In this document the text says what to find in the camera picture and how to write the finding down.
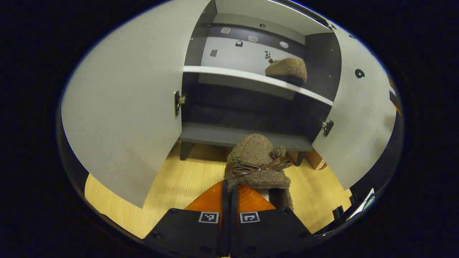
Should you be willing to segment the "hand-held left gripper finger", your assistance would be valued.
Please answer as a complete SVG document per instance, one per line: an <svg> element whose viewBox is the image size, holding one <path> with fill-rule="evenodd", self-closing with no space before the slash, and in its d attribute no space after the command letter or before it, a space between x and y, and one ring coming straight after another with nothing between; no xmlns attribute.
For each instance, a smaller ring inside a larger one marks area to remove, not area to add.
<svg viewBox="0 0 459 258"><path fill-rule="evenodd" d="M232 258L300 258L315 237L286 207L277 209L256 190L234 186L230 214Z"/></svg>
<svg viewBox="0 0 459 258"><path fill-rule="evenodd" d="M170 258L220 258L229 254L228 181L200 194L184 209L169 209L143 242Z"/></svg>

